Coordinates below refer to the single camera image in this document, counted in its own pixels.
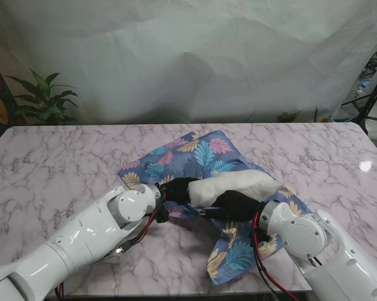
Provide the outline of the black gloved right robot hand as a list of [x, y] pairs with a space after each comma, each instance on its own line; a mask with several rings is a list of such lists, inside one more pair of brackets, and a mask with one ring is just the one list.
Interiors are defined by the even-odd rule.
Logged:
[[245, 222], [251, 221], [264, 207], [264, 202], [227, 190], [210, 207], [201, 209], [199, 215], [206, 219]]

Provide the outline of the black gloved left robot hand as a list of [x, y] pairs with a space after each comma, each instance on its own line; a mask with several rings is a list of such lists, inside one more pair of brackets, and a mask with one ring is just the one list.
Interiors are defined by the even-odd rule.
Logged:
[[193, 177], [178, 177], [167, 183], [160, 185], [160, 192], [164, 194], [166, 201], [176, 202], [178, 204], [190, 203], [189, 184], [198, 181]]

